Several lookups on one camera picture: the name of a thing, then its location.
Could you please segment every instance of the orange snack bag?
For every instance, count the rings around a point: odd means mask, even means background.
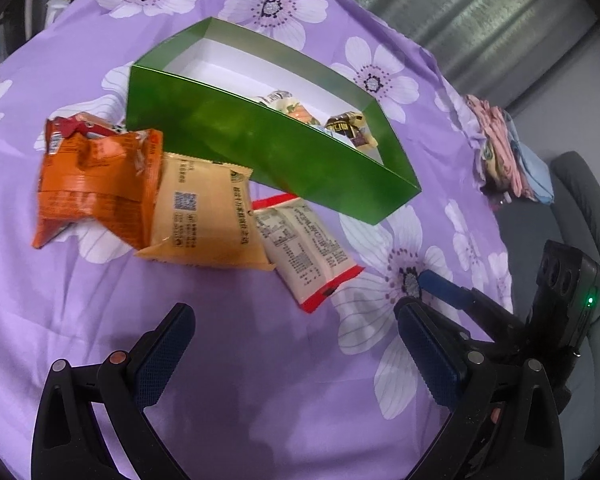
[[[88,139],[62,138],[45,128],[46,152],[38,185],[39,249],[71,222],[94,218],[133,248],[149,244],[162,160],[157,130]]]

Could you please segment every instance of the nutrition label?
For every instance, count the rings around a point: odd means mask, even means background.
[[[195,213],[173,213],[173,245],[195,247],[198,240],[198,222]]]
[[[292,278],[295,281],[299,281],[302,286],[310,286],[318,280],[324,282],[324,276],[312,260],[308,247],[302,243],[283,215],[270,209],[257,215],[256,221],[265,243],[288,261],[287,269],[293,270],[295,275]]]
[[[349,258],[347,253],[338,241],[322,228],[315,213],[307,205],[287,208],[286,211],[293,215],[296,223],[309,235],[318,254],[327,261],[330,267],[336,267],[347,261]]]

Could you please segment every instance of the gray sofa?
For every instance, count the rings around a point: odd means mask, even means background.
[[[536,272],[545,241],[550,238],[584,251],[600,263],[600,186],[584,160],[565,153],[550,165],[555,203],[545,206],[516,200],[496,217],[509,251],[514,312],[526,319],[536,291]],[[582,356],[568,386],[573,397],[560,415],[565,478],[592,474],[600,456],[600,301]]]

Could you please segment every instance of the purple bedsheet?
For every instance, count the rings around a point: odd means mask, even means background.
[[[128,64],[207,16],[268,34],[374,94],[422,183],[377,226],[315,207],[366,270],[310,316],[275,272],[146,262],[93,222],[30,246],[45,118],[86,110],[121,121]],[[446,411],[397,337],[396,299],[417,294],[414,277],[428,268],[511,308],[507,255],[478,191],[477,128],[431,55],[352,0],[77,0],[0,67],[0,457],[29,478],[54,360],[101,362],[183,301],[196,336],[147,413],[192,478],[403,478]]]

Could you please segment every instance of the pillow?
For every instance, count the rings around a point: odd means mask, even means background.
[[[600,184],[596,177],[576,152],[554,159],[551,169],[578,204],[600,254]]]

